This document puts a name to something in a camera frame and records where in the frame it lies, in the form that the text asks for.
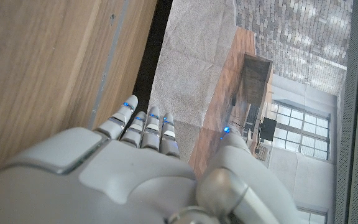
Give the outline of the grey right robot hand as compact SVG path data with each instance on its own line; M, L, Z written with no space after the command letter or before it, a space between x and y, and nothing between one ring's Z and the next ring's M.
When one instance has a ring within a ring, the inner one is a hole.
M201 177L171 114L130 96L94 130L62 131L0 169L0 223L299 223L285 186L233 126Z

